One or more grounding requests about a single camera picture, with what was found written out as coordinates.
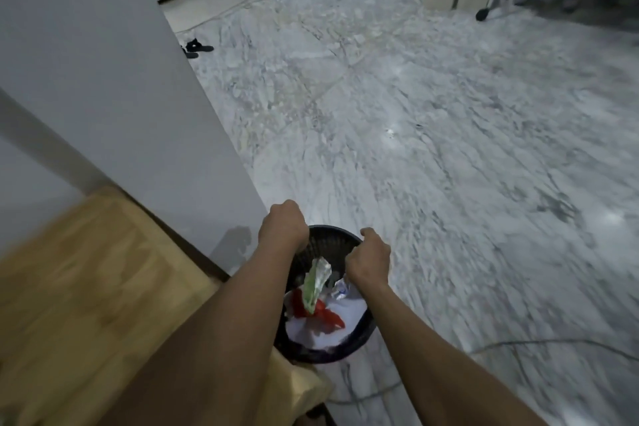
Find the crumpled silver foil wrapper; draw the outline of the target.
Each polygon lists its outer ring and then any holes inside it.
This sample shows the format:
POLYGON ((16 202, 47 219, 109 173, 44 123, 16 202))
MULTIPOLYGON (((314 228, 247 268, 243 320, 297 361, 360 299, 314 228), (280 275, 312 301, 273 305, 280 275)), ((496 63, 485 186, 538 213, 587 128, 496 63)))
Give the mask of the crumpled silver foil wrapper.
POLYGON ((346 278, 341 278, 335 282, 330 290, 329 296, 332 300, 340 301, 357 297, 357 290, 346 278))

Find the person's right forearm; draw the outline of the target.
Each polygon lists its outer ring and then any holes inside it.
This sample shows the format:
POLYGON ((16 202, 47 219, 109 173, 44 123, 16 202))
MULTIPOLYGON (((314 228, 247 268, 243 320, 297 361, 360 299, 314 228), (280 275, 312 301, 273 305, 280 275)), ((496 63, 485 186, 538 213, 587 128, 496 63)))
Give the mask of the person's right forearm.
POLYGON ((357 287, 423 426, 547 426, 495 376, 443 340, 387 283, 369 280, 357 287))

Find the green and silver wrapper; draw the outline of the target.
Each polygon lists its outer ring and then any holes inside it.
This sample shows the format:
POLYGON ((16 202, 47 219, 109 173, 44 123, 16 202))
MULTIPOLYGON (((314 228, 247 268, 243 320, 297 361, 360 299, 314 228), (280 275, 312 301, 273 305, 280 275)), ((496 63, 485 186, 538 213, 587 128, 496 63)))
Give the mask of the green and silver wrapper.
POLYGON ((302 284, 302 305, 309 316, 315 315, 325 306, 326 299, 329 297, 326 283, 331 274, 331 264, 324 257, 313 260, 302 284))

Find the person's left forearm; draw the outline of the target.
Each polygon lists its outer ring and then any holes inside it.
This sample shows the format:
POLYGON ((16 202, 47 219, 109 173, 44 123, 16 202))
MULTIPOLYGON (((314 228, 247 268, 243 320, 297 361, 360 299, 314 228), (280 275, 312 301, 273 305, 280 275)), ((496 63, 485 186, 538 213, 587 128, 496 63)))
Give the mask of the person's left forearm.
POLYGON ((254 426, 293 256, 308 237, 264 239, 171 335, 97 426, 254 426))

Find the crumpled white paper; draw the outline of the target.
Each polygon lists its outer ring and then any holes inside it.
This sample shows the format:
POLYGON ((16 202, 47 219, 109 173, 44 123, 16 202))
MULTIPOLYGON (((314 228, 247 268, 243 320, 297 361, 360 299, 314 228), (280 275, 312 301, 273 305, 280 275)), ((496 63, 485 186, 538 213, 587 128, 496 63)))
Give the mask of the crumpled white paper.
POLYGON ((347 337, 355 331, 367 309, 360 296, 340 301, 332 300, 329 296, 325 302, 327 308, 340 315, 346 325, 345 329, 329 333, 324 326, 310 318, 292 318, 289 304, 291 292, 287 293, 284 298, 284 337, 290 339, 295 345, 302 345, 311 350, 329 350, 344 343, 347 337))

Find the beige garment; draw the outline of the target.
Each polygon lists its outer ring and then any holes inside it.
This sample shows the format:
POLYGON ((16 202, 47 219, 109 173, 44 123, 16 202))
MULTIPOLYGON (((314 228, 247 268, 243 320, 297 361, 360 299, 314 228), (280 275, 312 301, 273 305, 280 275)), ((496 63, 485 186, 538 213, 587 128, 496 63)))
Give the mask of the beige garment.
POLYGON ((267 392, 274 390, 276 406, 294 422, 330 398, 334 385, 314 365, 292 363, 273 349, 269 362, 267 392))

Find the person's left hand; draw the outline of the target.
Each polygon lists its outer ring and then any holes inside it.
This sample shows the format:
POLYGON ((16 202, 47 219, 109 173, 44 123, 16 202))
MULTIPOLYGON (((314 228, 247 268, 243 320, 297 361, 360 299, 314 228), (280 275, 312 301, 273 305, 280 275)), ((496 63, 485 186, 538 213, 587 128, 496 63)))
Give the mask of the person's left hand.
POLYGON ((273 248, 282 248, 293 253, 295 242, 293 223, 306 221, 299 204, 292 199, 287 199, 280 204, 273 204, 265 216, 258 232, 258 245, 273 248))

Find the person's right hand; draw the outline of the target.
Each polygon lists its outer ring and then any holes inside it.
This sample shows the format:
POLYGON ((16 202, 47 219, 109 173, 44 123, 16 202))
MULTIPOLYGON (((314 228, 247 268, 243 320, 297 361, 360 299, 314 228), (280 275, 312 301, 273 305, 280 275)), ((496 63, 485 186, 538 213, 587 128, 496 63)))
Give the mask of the person's right hand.
POLYGON ((362 296, 388 287, 390 246, 371 227, 360 230, 362 242, 347 256, 346 279, 362 296))

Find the light wooden table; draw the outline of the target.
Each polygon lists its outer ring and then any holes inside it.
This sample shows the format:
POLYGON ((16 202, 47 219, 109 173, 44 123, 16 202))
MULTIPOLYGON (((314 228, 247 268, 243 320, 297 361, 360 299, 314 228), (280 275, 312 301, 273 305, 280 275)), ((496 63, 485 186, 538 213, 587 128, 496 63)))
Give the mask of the light wooden table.
POLYGON ((0 425, 94 426, 220 287, 103 188, 0 261, 0 425))

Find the black mesh waste bin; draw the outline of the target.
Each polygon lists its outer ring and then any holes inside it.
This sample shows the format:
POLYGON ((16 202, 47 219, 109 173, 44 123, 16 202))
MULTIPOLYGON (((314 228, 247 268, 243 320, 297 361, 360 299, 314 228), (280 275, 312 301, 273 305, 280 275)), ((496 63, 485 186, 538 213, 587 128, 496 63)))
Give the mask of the black mesh waste bin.
POLYGON ((377 324, 346 279, 346 257, 362 239, 330 225, 309 231, 307 247, 291 264, 275 347, 289 360, 323 365, 361 349, 377 324))

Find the red plastic wrapper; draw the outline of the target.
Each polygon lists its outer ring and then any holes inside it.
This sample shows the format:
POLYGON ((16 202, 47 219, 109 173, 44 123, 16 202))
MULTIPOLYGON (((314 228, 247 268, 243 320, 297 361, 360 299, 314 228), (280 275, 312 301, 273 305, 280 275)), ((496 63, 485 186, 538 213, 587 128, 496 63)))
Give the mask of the red plastic wrapper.
POLYGON ((320 296, 315 301, 315 308, 313 312, 308 311, 304 306, 302 290, 295 288, 290 294, 290 308, 292 311, 292 318, 296 319, 308 319, 314 320, 316 323, 324 326, 329 333, 336 330, 342 330, 346 328, 345 322, 341 319, 340 315, 333 312, 326 307, 326 303, 323 300, 323 296, 320 296))

